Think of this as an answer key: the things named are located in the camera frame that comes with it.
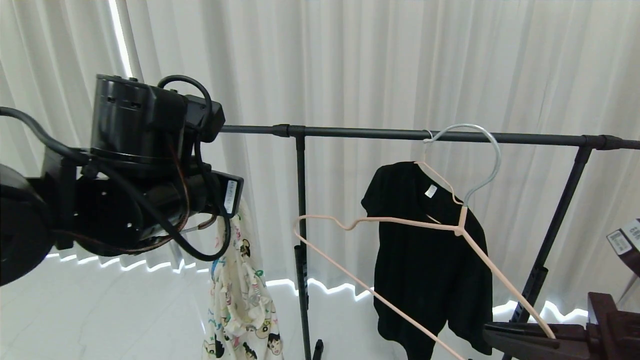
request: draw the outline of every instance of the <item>vertical pole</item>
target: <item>vertical pole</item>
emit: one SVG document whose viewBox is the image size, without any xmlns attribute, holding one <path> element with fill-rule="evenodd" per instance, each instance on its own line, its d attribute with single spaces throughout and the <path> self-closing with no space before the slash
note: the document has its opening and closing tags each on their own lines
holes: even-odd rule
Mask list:
<svg viewBox="0 0 640 360">
<path fill-rule="evenodd" d="M 296 139 L 296 160 L 298 168 L 298 214 L 307 214 L 307 184 L 305 180 L 305 134 L 304 129 L 293 135 Z M 307 221 L 300 221 L 300 235 L 307 238 Z M 309 337 L 309 317 L 307 293 L 307 245 L 302 241 L 294 247 L 296 256 L 296 277 L 298 278 L 298 300 L 302 319 L 302 338 L 305 347 L 305 360 L 311 359 L 311 340 Z"/>
<path fill-rule="evenodd" d="M 587 165 L 587 161 L 589 161 L 589 156 L 591 155 L 592 150 L 593 148 L 591 147 L 579 147 L 578 153 L 575 155 L 573 167 L 571 168 L 569 178 L 564 186 L 562 196 L 560 196 L 556 212 L 554 213 L 554 217 L 551 219 L 551 223 L 549 223 L 547 234 L 545 235 L 545 239 L 542 241 L 540 251 L 538 251 L 538 256 L 533 263 L 533 267 L 529 273 L 529 278 L 522 292 L 522 295 L 531 305 L 536 303 L 540 290 L 542 289 L 542 284 L 545 282 L 545 278 L 547 277 L 548 269 L 545 268 L 545 261 L 549 256 L 549 252 L 551 252 L 551 247 L 556 240 L 556 236 L 558 235 L 564 216 L 569 209 L 571 199 L 573 198 L 575 189 L 578 187 L 578 182 L 580 181 L 584 167 Z M 518 303 L 518 307 L 516 307 L 513 312 L 513 316 L 511 317 L 511 322 L 526 322 L 528 319 L 529 312 L 524 309 L 522 304 Z M 511 360 L 511 358 L 512 357 L 509 355 L 502 356 L 502 360 Z"/>
</svg>

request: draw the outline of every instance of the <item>curtain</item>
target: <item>curtain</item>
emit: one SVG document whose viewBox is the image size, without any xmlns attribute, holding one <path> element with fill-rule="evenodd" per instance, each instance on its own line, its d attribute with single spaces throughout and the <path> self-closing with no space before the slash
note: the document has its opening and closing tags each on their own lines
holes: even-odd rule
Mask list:
<svg viewBox="0 0 640 360">
<path fill-rule="evenodd" d="M 633 1 L 116 3 L 133 76 L 146 83 L 170 74 L 196 78 L 222 103 L 227 124 L 439 130 L 471 122 L 494 132 L 640 138 L 640 4 Z M 95 18 L 73 17 L 77 13 L 71 8 L 77 6 L 93 9 Z M 33 13 L 21 8 L 29 7 L 39 10 L 45 25 L 28 21 Z M 60 18 L 67 20 L 52 21 L 57 15 L 44 11 L 47 7 L 66 10 Z M 2 14 L 6 80 L 0 100 L 13 99 L 10 104 L 45 122 L 66 143 L 73 143 L 72 129 L 88 136 L 93 73 L 123 70 L 115 60 L 113 36 L 105 31 L 110 25 L 98 21 L 108 13 L 106 5 L 17 1 L 3 3 L 3 9 L 10 11 Z M 13 32 L 4 29 L 13 27 L 5 17 L 17 19 Z M 65 35 L 45 36 L 46 24 L 63 28 Z M 42 36 L 29 38 L 37 31 Z M 70 42 L 68 51 L 54 46 L 58 41 Z M 61 56 L 72 60 L 56 61 Z M 14 61 L 11 72 L 9 61 Z M 38 61 L 48 67 L 38 69 Z M 16 74 L 14 66 L 22 72 Z M 38 71 L 47 74 L 43 78 Z M 61 87 L 67 77 L 44 80 L 63 71 L 82 79 L 77 80 L 83 84 L 82 99 Z M 35 85 L 24 91 L 25 83 Z M 197 94 L 186 85 L 172 87 Z M 11 138 L 2 137 L 3 163 L 36 174 L 37 142 L 20 125 L 3 121 L 2 126 Z M 14 154 L 20 146 L 30 151 Z M 498 176 L 472 197 L 470 208 L 484 227 L 490 257 L 522 289 L 576 148 L 505 144 L 501 149 Z M 425 151 L 459 196 L 493 165 L 488 144 L 438 142 L 425 149 L 421 142 L 307 138 L 308 212 L 343 222 L 364 216 L 360 200 L 375 170 L 421 160 Z M 294 141 L 222 134 L 204 144 L 203 155 L 214 168 L 245 178 L 243 196 L 255 217 L 267 278 L 294 279 Z M 610 292 L 616 299 L 634 291 L 631 271 L 605 235 L 640 213 L 638 178 L 637 151 L 591 155 L 546 262 L 550 273 L 538 308 L 549 300 L 567 313 L 586 308 L 587 291 Z M 211 250 L 213 236 L 203 231 L 189 240 Z M 310 220 L 308 238 L 372 284 L 378 250 L 374 224 L 345 233 L 329 222 Z M 182 254 L 170 249 L 157 250 L 155 261 L 169 261 L 166 256 L 176 266 Z M 308 257 L 310 277 L 327 287 L 348 281 L 316 254 Z M 509 299 L 495 282 L 494 304 Z"/>
</svg>

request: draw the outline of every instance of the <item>white cartoon print shirt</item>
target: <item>white cartoon print shirt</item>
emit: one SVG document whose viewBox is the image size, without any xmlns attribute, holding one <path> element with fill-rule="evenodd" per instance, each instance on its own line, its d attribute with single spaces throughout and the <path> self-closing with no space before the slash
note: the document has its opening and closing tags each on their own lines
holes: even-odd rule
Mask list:
<svg viewBox="0 0 640 360">
<path fill-rule="evenodd" d="M 221 220 L 217 223 L 220 235 L 216 241 L 221 241 L 225 227 Z M 211 303 L 202 359 L 281 360 L 276 308 L 262 270 L 256 268 L 260 261 L 252 259 L 253 234 L 244 201 L 231 219 L 231 231 L 231 245 L 211 266 Z"/>
</svg>

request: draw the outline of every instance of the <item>clothing tag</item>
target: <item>clothing tag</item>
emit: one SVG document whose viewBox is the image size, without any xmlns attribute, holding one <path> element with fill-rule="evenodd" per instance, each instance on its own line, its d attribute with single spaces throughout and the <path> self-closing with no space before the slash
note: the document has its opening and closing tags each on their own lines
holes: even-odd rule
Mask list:
<svg viewBox="0 0 640 360">
<path fill-rule="evenodd" d="M 225 210 L 228 214 L 231 214 L 234 210 L 234 202 L 236 201 L 236 186 L 237 181 L 229 180 L 227 182 L 227 193 L 225 194 Z"/>
<path fill-rule="evenodd" d="M 436 190 L 438 190 L 438 187 L 435 185 L 431 185 L 429 186 L 429 190 L 427 190 L 427 192 L 425 192 L 424 194 L 427 195 L 429 198 L 432 198 L 433 194 L 436 193 Z"/>
<path fill-rule="evenodd" d="M 613 233 L 607 235 L 607 240 L 609 240 L 611 247 L 618 255 L 622 255 L 633 249 L 620 230 L 615 230 Z"/>
<path fill-rule="evenodd" d="M 640 250 L 640 221 L 634 219 L 627 225 L 621 227 L 620 230 L 625 233 L 627 239 L 634 244 L 636 249 Z"/>
</svg>

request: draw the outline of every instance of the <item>clothes rack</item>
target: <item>clothes rack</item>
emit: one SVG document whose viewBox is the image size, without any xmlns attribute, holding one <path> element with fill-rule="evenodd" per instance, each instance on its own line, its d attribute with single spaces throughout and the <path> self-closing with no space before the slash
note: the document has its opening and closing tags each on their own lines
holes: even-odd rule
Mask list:
<svg viewBox="0 0 640 360">
<path fill-rule="evenodd" d="M 332 138 L 369 138 L 388 140 L 423 140 L 435 136 L 438 131 L 427 130 L 397 130 L 397 129 L 362 129 L 346 127 L 312 127 L 290 124 L 274 126 L 244 126 L 225 125 L 221 132 L 237 134 L 269 134 L 284 138 L 293 137 L 296 140 L 296 159 L 298 176 L 298 214 L 307 214 L 307 184 L 305 179 L 305 142 L 306 137 Z M 540 294 L 548 273 L 545 262 L 556 240 L 564 216 L 569 208 L 575 189 L 593 150 L 635 149 L 640 150 L 640 140 L 624 140 L 611 135 L 543 135 L 519 133 L 492 133 L 499 143 L 517 143 L 529 145 L 557 145 L 578 147 L 573 167 L 564 186 L 562 196 L 556 207 L 545 238 L 540 246 L 536 260 L 529 272 L 529 278 L 524 286 L 522 295 L 532 305 Z M 481 133 L 450 131 L 443 134 L 438 141 L 450 142 L 489 142 Z M 307 224 L 300 222 L 300 234 L 307 238 Z M 307 291 L 307 247 L 300 243 L 294 247 L 296 260 L 296 277 L 299 291 L 300 315 L 302 319 L 302 336 L 305 350 L 305 360 L 320 360 L 324 350 L 322 340 L 316 342 L 314 353 L 311 353 L 308 319 L 308 291 Z M 512 322 L 525 322 L 529 318 L 528 312 L 518 304 L 511 317 Z M 505 355 L 502 360 L 510 360 Z"/>
</svg>

